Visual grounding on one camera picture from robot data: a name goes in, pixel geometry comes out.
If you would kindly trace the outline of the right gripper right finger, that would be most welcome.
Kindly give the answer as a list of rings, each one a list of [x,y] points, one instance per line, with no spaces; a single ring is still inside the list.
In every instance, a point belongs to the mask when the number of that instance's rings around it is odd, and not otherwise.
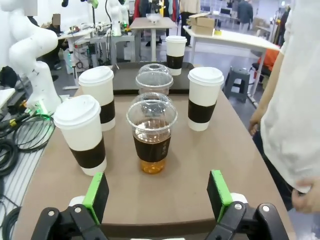
[[[209,174],[207,193],[216,225],[207,235],[208,240],[232,240],[244,234],[250,240],[285,240],[287,232],[277,208],[271,203],[251,207],[246,199],[236,200],[230,193],[220,170]]]

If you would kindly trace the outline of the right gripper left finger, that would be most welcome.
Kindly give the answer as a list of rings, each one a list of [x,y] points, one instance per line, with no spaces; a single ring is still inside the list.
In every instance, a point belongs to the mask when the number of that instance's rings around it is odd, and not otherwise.
[[[100,225],[103,220],[109,186],[103,172],[96,173],[82,203],[68,206],[64,211],[44,208],[38,218],[32,240],[106,240]]]

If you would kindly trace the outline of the person's right hand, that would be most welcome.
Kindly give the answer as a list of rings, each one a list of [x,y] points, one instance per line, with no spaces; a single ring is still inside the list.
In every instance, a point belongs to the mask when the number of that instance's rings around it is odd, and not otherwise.
[[[253,137],[260,128],[261,116],[252,116],[249,121],[248,132]]]

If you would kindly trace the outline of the person's left hand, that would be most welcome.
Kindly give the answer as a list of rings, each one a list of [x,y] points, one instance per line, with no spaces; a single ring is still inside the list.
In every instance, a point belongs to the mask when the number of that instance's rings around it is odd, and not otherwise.
[[[297,212],[314,214],[320,212],[320,178],[305,178],[296,183],[299,187],[310,187],[310,190],[299,195],[296,189],[292,190],[292,205]]]

